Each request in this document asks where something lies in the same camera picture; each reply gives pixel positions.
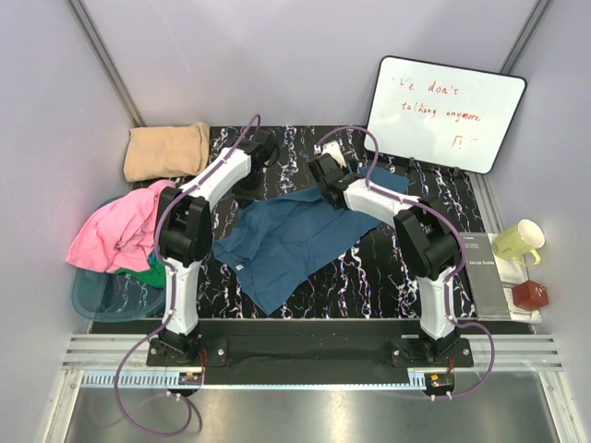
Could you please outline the blue t shirt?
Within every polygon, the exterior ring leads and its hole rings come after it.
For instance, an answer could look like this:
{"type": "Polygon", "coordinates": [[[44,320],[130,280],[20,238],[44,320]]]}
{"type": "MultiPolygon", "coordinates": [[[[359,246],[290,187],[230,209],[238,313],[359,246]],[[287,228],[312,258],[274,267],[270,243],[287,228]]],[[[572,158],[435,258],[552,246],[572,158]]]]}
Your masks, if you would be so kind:
{"type": "Polygon", "coordinates": [[[236,273],[254,305],[270,315],[310,275],[379,225],[363,212],[334,209],[313,187],[250,204],[212,251],[236,273]]]}

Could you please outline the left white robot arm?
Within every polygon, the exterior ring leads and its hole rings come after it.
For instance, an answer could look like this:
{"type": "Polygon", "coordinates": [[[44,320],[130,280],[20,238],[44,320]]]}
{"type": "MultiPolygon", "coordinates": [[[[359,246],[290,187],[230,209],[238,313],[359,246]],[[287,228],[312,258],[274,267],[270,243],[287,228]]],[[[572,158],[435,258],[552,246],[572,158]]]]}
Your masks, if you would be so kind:
{"type": "Polygon", "coordinates": [[[258,186],[263,169],[278,154],[272,133],[258,129],[239,137],[193,180],[167,187],[159,196],[154,253],[165,268],[162,325],[150,338],[150,365],[190,365],[199,360],[197,309],[200,264],[211,251],[211,213],[238,184],[258,186]]]}

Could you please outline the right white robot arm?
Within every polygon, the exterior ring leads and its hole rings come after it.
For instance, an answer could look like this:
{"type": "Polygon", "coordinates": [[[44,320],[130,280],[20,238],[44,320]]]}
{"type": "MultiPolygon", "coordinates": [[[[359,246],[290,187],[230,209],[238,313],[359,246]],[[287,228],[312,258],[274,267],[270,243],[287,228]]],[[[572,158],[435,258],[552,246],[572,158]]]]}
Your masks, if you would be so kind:
{"type": "Polygon", "coordinates": [[[400,353],[408,364],[457,364],[462,344],[453,310],[453,276],[464,264],[463,244],[453,224],[439,213],[435,198],[391,191],[351,169],[340,146],[331,142],[308,162],[322,198],[337,210],[366,214],[390,225],[404,264],[416,277],[421,306],[416,339],[400,353]]]}

